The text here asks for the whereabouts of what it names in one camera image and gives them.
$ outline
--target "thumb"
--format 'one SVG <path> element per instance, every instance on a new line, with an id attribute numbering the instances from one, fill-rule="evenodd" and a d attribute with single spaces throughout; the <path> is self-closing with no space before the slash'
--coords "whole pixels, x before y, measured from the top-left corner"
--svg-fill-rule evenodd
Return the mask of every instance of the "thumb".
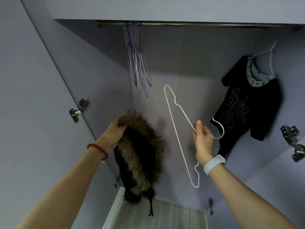
<path id="1" fill-rule="evenodd" d="M 197 131 L 197 135 L 203 135 L 201 120 L 197 120 L 196 122 L 196 131 Z"/>

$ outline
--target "faux fur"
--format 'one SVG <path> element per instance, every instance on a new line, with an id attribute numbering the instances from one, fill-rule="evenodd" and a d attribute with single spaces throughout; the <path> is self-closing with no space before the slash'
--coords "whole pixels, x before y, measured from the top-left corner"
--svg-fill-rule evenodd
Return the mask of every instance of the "faux fur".
<path id="1" fill-rule="evenodd" d="M 160 178 L 163 170 L 162 160 L 164 151 L 164 141 L 157 135 L 156 131 L 151 127 L 146 119 L 141 114 L 136 112 L 129 112 L 128 114 L 119 118 L 118 126 L 128 125 L 130 128 L 137 130 L 143 137 L 148 139 L 148 142 L 154 147 L 156 152 L 156 164 L 152 180 L 149 181 L 142 170 L 140 160 L 127 135 L 118 141 L 118 149 L 121 151 L 123 158 L 128 164 L 128 169 L 132 172 L 134 180 L 137 185 L 131 190 L 132 193 L 140 195 L 142 192 L 153 187 Z"/>

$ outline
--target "person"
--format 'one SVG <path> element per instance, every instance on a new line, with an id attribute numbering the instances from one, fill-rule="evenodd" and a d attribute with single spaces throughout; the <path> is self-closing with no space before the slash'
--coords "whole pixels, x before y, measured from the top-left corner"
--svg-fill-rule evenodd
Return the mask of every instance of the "person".
<path id="1" fill-rule="evenodd" d="M 118 127 L 117 122 L 112 122 L 95 142 L 105 151 L 112 148 L 126 129 Z M 197 133 L 193 132 L 196 158 L 204 166 L 214 157 L 214 139 L 207 135 L 212 133 L 201 121 L 197 121 L 196 131 Z M 103 154 L 98 149 L 89 147 L 74 168 L 47 193 L 16 228 L 71 228 L 102 157 Z M 243 184 L 223 164 L 216 165 L 209 176 L 242 228 L 297 229 L 287 217 Z"/>

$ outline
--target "white wristband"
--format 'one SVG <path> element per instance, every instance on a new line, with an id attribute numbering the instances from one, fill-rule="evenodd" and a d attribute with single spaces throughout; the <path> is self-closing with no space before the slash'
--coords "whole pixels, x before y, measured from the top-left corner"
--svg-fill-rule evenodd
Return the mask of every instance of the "white wristband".
<path id="1" fill-rule="evenodd" d="M 206 175 L 209 176 L 209 173 L 216 165 L 218 165 L 220 163 L 225 163 L 225 162 L 226 162 L 226 159 L 224 159 L 223 156 L 217 155 L 215 158 L 212 158 L 211 160 L 209 160 L 206 163 L 206 165 L 203 168 L 204 173 L 206 173 Z"/>

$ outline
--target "hand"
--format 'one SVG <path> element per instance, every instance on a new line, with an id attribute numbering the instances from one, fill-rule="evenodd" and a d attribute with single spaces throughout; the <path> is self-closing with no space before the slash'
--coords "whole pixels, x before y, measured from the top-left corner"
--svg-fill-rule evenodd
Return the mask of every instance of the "hand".
<path id="1" fill-rule="evenodd" d="M 207 135 L 213 135 L 211 131 L 202 125 L 202 122 L 198 120 L 196 125 L 194 125 L 196 132 L 192 132 L 193 142 L 196 145 L 196 159 L 200 162 L 201 165 L 205 166 L 205 164 L 211 160 L 214 155 L 212 153 L 212 147 L 214 138 Z"/>
<path id="2" fill-rule="evenodd" d="M 109 127 L 106 129 L 106 131 L 101 135 L 99 139 L 96 140 L 96 144 L 100 147 L 102 147 L 104 150 L 111 149 L 112 145 L 116 142 L 118 142 L 127 128 L 126 126 L 118 127 L 117 125 L 118 119 L 116 119 L 114 122 L 112 122 Z"/>

